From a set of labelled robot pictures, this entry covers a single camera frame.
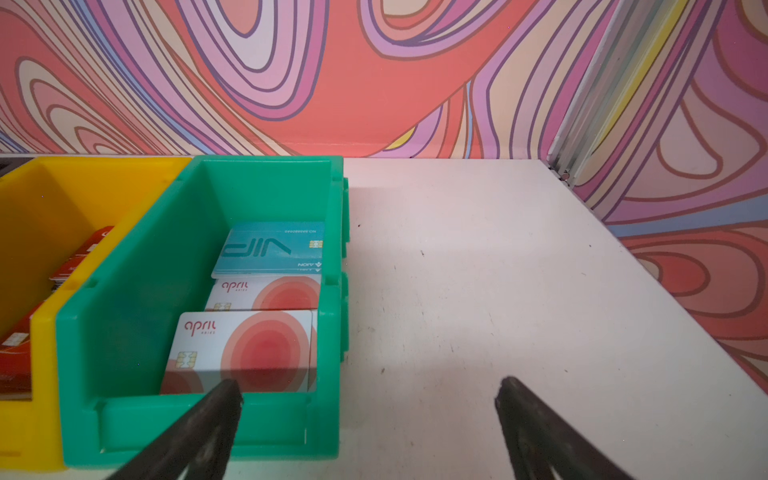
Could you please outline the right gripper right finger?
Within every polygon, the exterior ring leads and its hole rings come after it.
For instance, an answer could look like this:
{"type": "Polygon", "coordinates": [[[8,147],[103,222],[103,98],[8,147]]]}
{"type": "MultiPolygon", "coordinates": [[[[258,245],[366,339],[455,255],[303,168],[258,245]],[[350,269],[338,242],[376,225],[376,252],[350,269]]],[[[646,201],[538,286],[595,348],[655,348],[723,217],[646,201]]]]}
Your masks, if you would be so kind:
{"type": "Polygon", "coordinates": [[[517,479],[628,479],[519,379],[501,381],[495,408],[517,479]]]}

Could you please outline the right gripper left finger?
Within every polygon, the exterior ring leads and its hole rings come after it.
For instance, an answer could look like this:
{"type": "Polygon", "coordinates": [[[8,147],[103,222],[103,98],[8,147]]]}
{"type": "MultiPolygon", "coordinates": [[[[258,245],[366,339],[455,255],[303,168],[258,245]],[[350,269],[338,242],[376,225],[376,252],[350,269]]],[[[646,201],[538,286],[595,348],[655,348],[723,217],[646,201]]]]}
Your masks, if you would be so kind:
{"type": "Polygon", "coordinates": [[[243,408],[234,380],[224,380],[112,479],[221,479],[230,460],[243,408]]]}

